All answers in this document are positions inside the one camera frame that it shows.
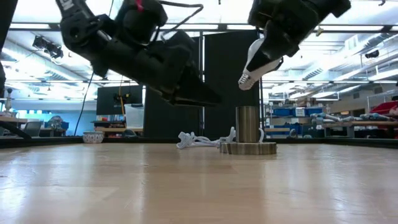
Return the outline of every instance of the office chair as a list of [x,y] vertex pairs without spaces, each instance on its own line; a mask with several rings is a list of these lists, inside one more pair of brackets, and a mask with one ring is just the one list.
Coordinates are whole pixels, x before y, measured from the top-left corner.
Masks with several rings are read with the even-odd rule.
[[26,123],[24,132],[30,137],[38,137],[40,134],[40,129],[42,127],[41,121],[31,121]]

